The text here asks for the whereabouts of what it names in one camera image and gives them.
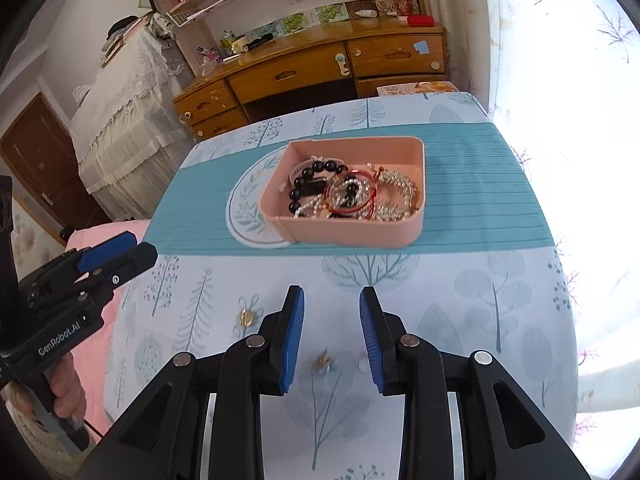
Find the box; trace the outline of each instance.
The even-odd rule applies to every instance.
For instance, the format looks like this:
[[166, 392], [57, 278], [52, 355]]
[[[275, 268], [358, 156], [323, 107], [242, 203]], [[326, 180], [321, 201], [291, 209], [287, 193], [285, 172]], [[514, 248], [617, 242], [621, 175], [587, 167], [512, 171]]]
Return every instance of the box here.
[[424, 83], [403, 83], [378, 87], [378, 96], [426, 94], [430, 92], [459, 92], [449, 81], [427, 81]]
[[[289, 212], [291, 170], [312, 156], [344, 160], [350, 170], [366, 170], [367, 163], [398, 170], [417, 187], [417, 211], [400, 221], [341, 218], [293, 218]], [[297, 140], [289, 143], [258, 208], [264, 219], [290, 242], [344, 246], [400, 248], [422, 232], [426, 196], [424, 143], [417, 137], [352, 137], [349, 139]]]

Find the silver bolt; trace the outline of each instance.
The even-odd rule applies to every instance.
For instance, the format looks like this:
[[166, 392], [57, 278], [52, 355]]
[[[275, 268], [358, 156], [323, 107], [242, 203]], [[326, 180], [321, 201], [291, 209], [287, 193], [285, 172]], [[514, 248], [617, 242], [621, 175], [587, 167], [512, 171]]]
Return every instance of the silver bolt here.
[[191, 362], [191, 354], [187, 352], [180, 352], [179, 354], [174, 355], [174, 365], [176, 366], [186, 366]]
[[494, 360], [491, 354], [489, 354], [489, 352], [485, 352], [484, 350], [476, 352], [474, 354], [474, 359], [478, 364], [481, 364], [481, 365], [490, 365], [491, 361]]
[[404, 334], [400, 338], [400, 342], [404, 346], [409, 346], [410, 348], [412, 348], [414, 346], [418, 346], [418, 344], [420, 343], [420, 339], [418, 338], [418, 336], [415, 336], [413, 334]]
[[246, 345], [249, 348], [260, 348], [264, 345], [264, 338], [259, 334], [251, 335], [246, 339]]

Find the finger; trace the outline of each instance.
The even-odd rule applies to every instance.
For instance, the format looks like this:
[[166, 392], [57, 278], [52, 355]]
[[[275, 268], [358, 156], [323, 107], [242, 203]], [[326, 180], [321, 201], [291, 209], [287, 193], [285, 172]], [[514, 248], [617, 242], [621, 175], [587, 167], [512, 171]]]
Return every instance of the finger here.
[[60, 418], [67, 418], [68, 416], [71, 416], [78, 407], [81, 396], [82, 385], [80, 384], [80, 377], [75, 374], [66, 394], [63, 397], [57, 398], [53, 402], [53, 410], [56, 412], [56, 415]]
[[32, 420], [36, 419], [36, 415], [33, 413], [31, 397], [27, 393], [27, 390], [20, 384], [11, 382], [7, 386], [7, 400], [11, 402], [16, 410], [22, 412], [26, 417]]
[[56, 397], [64, 397], [72, 386], [76, 369], [71, 353], [62, 356], [49, 378], [51, 391]]
[[75, 420], [84, 420], [84, 416], [86, 415], [86, 394], [84, 390], [82, 390], [82, 395], [80, 396], [80, 402], [78, 402], [78, 407], [75, 412], [71, 414], [71, 416]]

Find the pink bedsheet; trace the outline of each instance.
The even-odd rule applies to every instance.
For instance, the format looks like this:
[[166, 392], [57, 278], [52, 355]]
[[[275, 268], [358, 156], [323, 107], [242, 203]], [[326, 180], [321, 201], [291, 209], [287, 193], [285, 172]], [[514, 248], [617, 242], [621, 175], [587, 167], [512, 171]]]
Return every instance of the pink bedsheet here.
[[[105, 224], [91, 229], [76, 231], [69, 238], [66, 248], [69, 250], [96, 246], [124, 231], [130, 231], [135, 234], [140, 242], [148, 226], [149, 220], [135, 220]], [[86, 392], [86, 420], [102, 434], [105, 434], [111, 427], [111, 422], [102, 407], [102, 392], [104, 390], [107, 358], [111, 347], [113, 323], [116, 321], [118, 306], [122, 300], [122, 289], [123, 287], [115, 291], [113, 300], [102, 311], [104, 326], [72, 351], [76, 371]]]

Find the door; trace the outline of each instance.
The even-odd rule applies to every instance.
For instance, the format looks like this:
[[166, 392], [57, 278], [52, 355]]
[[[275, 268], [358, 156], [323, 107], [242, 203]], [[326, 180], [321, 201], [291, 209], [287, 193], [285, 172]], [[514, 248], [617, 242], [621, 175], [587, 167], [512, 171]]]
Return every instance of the door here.
[[0, 140], [0, 156], [63, 226], [84, 229], [111, 222], [84, 188], [73, 143], [41, 94]]

